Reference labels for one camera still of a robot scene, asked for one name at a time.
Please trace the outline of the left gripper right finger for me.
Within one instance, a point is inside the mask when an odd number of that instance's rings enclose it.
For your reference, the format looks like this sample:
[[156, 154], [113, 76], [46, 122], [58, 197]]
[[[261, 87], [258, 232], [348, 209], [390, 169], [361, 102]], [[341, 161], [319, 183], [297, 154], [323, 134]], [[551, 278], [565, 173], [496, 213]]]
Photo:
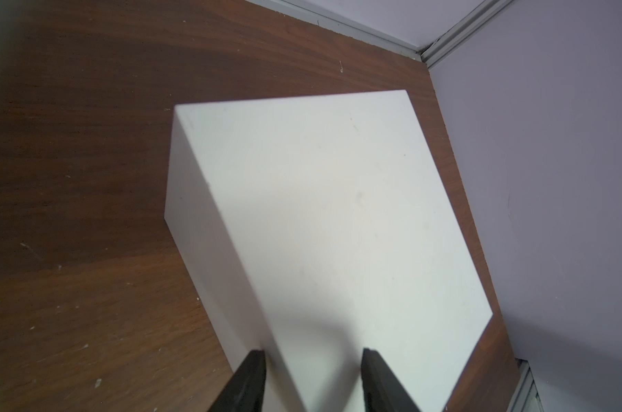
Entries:
[[361, 378], [367, 412], [421, 411], [378, 351], [362, 351]]

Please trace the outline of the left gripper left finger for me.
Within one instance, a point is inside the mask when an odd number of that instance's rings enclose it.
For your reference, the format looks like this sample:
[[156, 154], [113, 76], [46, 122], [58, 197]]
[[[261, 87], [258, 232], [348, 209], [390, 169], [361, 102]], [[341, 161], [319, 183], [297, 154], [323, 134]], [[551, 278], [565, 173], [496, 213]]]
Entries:
[[266, 383], [264, 350], [251, 350], [222, 389], [209, 412], [261, 412]]

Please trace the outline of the white three-drawer cabinet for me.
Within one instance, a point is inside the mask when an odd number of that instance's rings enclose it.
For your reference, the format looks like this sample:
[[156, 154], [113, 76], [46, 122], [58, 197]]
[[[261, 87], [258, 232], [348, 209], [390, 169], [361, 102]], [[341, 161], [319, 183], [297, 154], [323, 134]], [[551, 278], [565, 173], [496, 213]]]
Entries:
[[378, 351], [441, 411], [492, 317], [404, 90], [180, 104], [165, 220], [266, 411], [362, 411]]

